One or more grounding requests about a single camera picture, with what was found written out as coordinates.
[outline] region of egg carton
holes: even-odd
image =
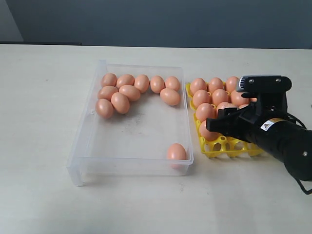
[[[192,102],[193,96],[190,91],[190,83],[186,83],[186,92],[190,100],[190,107],[192,110],[196,110]],[[229,157],[237,157],[243,153],[247,153],[249,156],[257,156],[262,154],[264,151],[257,147],[255,144],[247,143],[242,140],[229,137],[229,136],[219,136],[216,140],[207,141],[204,137],[202,137],[199,133],[200,121],[196,118],[196,115],[193,115],[194,122],[196,126],[197,136],[199,140],[200,150],[201,152],[209,158],[217,157],[221,154],[227,154]]]

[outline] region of plastic bin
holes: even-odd
[[[118,77],[146,74],[149,79],[155,75],[164,79],[176,76],[181,83],[181,102],[175,107],[168,106],[149,89],[138,101],[130,104],[127,114],[114,113],[112,118],[102,119],[95,112],[95,104],[101,89],[100,81],[106,73],[115,73]],[[186,174],[194,160],[186,95],[181,68],[115,65],[99,61],[67,163],[73,183],[82,186],[85,173]],[[173,143],[184,146],[187,160],[166,159],[167,149]]]

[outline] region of egg tray cell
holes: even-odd
[[[190,92],[190,83],[186,83],[186,92],[190,100],[190,107],[192,110],[196,110],[192,102],[192,95]],[[221,154],[227,154],[229,157],[237,157],[242,153],[247,153],[249,156],[257,156],[264,151],[258,148],[255,144],[247,143],[242,140],[229,137],[229,136],[219,136],[216,140],[207,141],[199,133],[200,121],[196,118],[196,115],[193,115],[194,122],[196,126],[197,136],[199,140],[201,152],[209,158],[217,157]]]

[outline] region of table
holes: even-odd
[[[273,234],[312,229],[304,195],[272,157],[210,160],[182,177],[90,178],[65,168],[99,59],[179,66],[185,79],[281,74],[289,112],[312,129],[312,51],[0,45],[1,234]]]

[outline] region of white table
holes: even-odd
[[[188,176],[92,178],[75,187],[65,164],[99,59],[180,66],[187,80],[286,75],[289,112],[312,129],[312,51],[0,45],[1,234],[311,231],[312,196],[282,163],[207,159],[194,126]]]

